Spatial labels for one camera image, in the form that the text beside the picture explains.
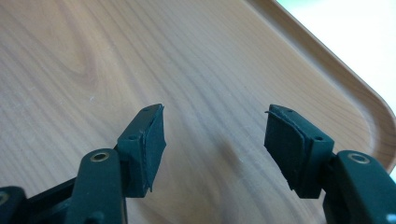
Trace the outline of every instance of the wooden table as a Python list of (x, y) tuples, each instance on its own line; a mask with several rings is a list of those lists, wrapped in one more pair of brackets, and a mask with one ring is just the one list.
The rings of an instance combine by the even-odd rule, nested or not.
[(277, 3), (0, 1), (0, 186), (74, 177), (157, 103), (167, 148), (133, 223), (324, 222), (263, 147), (269, 104), (395, 164), (389, 108)]

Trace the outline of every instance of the wood grain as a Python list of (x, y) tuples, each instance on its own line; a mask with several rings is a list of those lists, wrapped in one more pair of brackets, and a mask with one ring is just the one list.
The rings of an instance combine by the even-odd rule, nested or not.
[(133, 223), (321, 223), (263, 147), (269, 104), (395, 163), (386, 104), (276, 3), (0, 1), (0, 186), (28, 196), (165, 105), (167, 148)]

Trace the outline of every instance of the white surface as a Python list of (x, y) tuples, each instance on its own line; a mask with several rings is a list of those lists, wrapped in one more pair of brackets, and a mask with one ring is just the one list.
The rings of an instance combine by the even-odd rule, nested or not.
[(278, 2), (396, 111), (396, 1)]

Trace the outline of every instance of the wooden surface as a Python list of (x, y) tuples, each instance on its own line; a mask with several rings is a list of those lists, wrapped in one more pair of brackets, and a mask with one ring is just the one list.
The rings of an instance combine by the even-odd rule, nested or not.
[(167, 148), (131, 223), (324, 222), (263, 147), (269, 104), (395, 162), (385, 103), (272, 2), (0, 1), (0, 186), (68, 180), (157, 103)]

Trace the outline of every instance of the curved wooden edge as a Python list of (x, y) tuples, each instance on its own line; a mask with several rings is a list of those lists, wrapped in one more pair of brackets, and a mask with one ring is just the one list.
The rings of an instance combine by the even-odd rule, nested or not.
[(372, 156), (391, 171), (396, 164), (396, 118), (387, 103), (278, 2), (247, 1), (356, 105), (370, 127)]

